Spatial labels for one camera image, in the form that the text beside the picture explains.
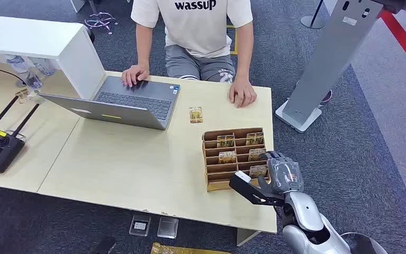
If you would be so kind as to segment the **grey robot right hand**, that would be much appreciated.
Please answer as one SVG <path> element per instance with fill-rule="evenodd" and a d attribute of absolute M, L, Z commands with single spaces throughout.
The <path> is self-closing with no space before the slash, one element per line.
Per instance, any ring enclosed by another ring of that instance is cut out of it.
<path fill-rule="evenodd" d="M 298 162 L 276 151 L 262 153 L 259 158 L 266 160 L 270 177 L 269 183 L 263 176 L 258 177 L 262 190 L 274 195 L 283 195 L 290 191 L 303 192 L 304 181 Z"/>

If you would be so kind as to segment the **person's right hand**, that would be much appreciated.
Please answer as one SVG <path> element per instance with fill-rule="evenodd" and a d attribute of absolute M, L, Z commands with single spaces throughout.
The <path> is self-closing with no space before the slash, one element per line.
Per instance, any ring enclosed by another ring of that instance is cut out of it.
<path fill-rule="evenodd" d="M 146 80 L 150 75 L 149 65 L 132 65 L 129 69 L 122 72 L 121 81 L 124 86 L 129 88 L 136 86 L 143 80 Z"/>

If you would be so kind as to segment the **person's left hand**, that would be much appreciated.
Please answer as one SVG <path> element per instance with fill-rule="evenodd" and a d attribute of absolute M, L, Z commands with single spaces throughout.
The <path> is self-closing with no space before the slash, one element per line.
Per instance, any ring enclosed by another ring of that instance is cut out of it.
<path fill-rule="evenodd" d="M 248 77 L 236 77 L 230 86 L 228 98 L 237 108 L 241 108 L 253 104 L 257 99 L 257 93 Z"/>

